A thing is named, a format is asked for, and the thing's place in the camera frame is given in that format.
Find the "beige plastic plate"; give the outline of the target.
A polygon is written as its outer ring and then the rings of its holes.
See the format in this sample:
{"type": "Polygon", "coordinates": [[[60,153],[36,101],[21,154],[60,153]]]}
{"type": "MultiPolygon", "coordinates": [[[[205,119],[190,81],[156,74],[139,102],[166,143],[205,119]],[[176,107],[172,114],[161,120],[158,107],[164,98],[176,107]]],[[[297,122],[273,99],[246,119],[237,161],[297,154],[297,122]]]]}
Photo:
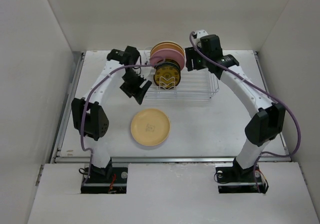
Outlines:
{"type": "Polygon", "coordinates": [[[132,119],[130,131],[140,145],[152,147],[162,144],[169,136],[171,123],[161,110],[149,108],[139,111],[132,119]]]}

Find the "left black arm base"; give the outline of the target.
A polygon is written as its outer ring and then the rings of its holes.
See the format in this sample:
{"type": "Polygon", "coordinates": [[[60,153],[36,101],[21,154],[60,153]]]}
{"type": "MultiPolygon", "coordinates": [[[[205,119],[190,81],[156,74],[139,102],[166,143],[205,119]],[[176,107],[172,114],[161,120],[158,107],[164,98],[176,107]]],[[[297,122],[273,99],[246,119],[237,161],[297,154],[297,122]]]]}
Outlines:
{"type": "Polygon", "coordinates": [[[106,170],[94,170],[88,167],[80,168],[82,174],[81,194],[126,194],[128,180],[128,165],[109,163],[106,170]]]}

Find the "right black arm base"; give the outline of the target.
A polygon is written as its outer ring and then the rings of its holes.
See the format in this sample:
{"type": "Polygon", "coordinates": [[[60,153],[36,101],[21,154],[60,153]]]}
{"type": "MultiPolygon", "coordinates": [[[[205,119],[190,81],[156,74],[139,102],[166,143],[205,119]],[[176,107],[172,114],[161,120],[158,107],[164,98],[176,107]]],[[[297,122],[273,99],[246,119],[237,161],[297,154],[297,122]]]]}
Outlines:
{"type": "Polygon", "coordinates": [[[217,183],[220,194],[231,193],[262,193],[269,189],[268,181],[257,167],[243,176],[238,176],[232,166],[217,166],[214,180],[217,183]]]}

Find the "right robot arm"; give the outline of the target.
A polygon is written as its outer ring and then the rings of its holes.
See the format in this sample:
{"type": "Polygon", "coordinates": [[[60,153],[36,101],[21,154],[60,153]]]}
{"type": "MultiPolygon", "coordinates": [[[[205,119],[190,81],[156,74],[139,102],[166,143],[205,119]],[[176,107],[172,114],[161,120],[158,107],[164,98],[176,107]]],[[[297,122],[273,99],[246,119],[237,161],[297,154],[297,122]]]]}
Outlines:
{"type": "Polygon", "coordinates": [[[281,133],[285,107],[272,101],[264,90],[258,90],[233,55],[223,54],[217,35],[201,30],[191,32],[189,40],[192,46],[185,49],[188,71],[208,69],[232,90],[251,118],[244,129],[245,143],[231,169],[233,178],[242,181],[265,147],[281,133]]]}

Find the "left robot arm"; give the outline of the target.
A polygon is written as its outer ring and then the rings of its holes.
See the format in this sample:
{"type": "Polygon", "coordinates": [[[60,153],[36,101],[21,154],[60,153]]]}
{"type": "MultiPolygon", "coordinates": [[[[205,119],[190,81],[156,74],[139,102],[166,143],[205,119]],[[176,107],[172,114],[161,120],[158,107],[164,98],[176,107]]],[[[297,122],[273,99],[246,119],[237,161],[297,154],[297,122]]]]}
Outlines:
{"type": "Polygon", "coordinates": [[[151,86],[135,71],[141,67],[141,54],[137,48],[127,46],[125,50],[112,49],[95,83],[81,98],[71,103],[74,128],[79,131],[83,151],[90,152],[89,174],[95,174],[100,182],[107,182],[112,176],[111,157],[103,137],[109,128],[109,119],[103,105],[115,88],[120,88],[138,104],[151,86]]]}

